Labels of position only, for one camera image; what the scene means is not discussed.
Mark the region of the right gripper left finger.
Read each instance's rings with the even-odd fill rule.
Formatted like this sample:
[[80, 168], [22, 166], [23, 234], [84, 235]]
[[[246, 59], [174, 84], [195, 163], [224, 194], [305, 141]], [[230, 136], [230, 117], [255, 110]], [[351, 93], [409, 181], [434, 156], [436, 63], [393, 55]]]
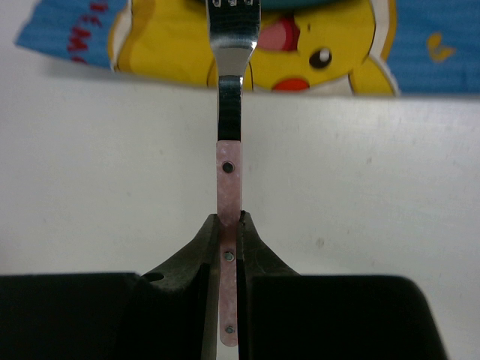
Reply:
[[160, 296], [148, 310], [148, 336], [164, 359], [217, 357], [219, 230], [210, 214], [193, 240], [143, 275]]

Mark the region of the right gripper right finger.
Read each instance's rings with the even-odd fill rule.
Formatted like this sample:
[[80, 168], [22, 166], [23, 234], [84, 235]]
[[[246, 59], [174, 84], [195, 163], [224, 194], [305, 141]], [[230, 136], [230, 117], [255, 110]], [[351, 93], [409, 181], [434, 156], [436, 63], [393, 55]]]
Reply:
[[299, 274], [261, 238], [251, 214], [242, 211], [236, 230], [237, 338], [240, 359], [258, 359], [256, 347], [273, 343], [281, 324], [273, 286]]

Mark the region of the fork with pink handle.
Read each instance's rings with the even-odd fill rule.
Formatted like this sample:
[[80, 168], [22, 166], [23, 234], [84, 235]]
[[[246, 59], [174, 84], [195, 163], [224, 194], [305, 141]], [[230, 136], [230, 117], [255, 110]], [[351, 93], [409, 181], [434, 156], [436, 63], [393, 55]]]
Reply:
[[208, 37], [217, 68], [217, 216], [220, 221], [220, 341], [239, 342], [237, 229], [242, 213], [242, 92], [260, 36], [259, 1], [207, 1]]

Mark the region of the blue Pikachu cloth placemat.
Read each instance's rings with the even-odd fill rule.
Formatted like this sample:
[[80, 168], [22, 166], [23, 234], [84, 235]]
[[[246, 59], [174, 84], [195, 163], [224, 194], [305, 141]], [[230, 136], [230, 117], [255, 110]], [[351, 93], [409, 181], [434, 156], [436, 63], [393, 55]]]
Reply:
[[[16, 44], [213, 87], [203, 1], [40, 1]], [[263, 1], [244, 87], [322, 95], [479, 93], [477, 1]]]

